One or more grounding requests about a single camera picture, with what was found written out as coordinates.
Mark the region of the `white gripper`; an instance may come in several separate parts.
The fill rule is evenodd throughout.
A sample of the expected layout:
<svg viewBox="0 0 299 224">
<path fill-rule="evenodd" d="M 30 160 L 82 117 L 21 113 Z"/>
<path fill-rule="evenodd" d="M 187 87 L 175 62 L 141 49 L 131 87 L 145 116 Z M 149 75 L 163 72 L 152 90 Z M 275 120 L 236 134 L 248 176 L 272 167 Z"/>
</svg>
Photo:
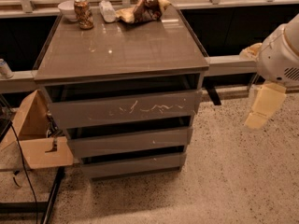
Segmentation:
<svg viewBox="0 0 299 224">
<path fill-rule="evenodd" d="M 262 128 L 281 108 L 286 99 L 285 85 L 299 83 L 299 23 L 281 24 L 264 42 L 255 43 L 239 53 L 242 59 L 255 60 L 257 71 L 266 80 L 253 86 L 253 103 L 244 125 L 252 130 Z"/>
</svg>

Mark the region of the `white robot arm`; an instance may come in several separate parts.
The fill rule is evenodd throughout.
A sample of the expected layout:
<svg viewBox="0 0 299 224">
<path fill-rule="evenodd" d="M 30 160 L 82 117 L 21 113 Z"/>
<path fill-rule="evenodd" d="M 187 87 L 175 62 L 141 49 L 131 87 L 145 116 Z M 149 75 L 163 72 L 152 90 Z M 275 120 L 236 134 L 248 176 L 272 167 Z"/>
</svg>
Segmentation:
<svg viewBox="0 0 299 224">
<path fill-rule="evenodd" d="M 299 14 L 280 26 L 262 43 L 239 53 L 243 60 L 255 62 L 257 73 L 250 82 L 250 109 L 244 125 L 262 128 L 281 108 L 287 89 L 299 84 Z"/>
</svg>

